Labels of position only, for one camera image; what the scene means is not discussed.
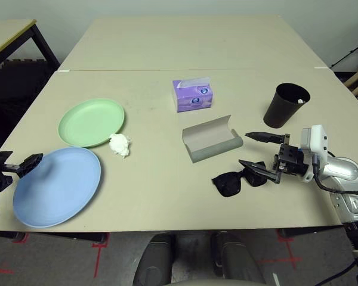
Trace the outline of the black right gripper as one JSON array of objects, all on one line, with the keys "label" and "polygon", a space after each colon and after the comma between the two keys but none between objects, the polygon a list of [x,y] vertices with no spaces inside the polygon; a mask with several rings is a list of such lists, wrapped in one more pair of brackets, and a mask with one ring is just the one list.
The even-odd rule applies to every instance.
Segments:
[{"label": "black right gripper", "polygon": [[300,177],[306,174],[307,164],[304,163],[304,153],[297,147],[283,144],[285,135],[268,132],[248,132],[245,136],[259,142],[281,144],[279,152],[274,156],[273,163],[273,170],[277,173],[267,170],[265,164],[239,159],[239,163],[244,167],[244,177],[250,184],[264,184],[268,180],[279,184],[280,173]]}]

